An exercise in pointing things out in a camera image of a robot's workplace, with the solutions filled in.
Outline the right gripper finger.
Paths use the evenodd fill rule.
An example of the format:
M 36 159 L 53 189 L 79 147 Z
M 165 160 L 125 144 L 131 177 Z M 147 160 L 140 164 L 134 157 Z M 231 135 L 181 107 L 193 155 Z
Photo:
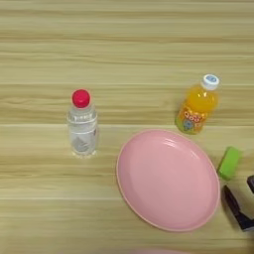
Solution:
M 242 231 L 254 230 L 254 219 L 245 215 L 238 204 L 235 196 L 228 186 L 223 187 L 224 197 L 227 205 L 229 206 L 232 214 L 234 215 L 238 225 Z

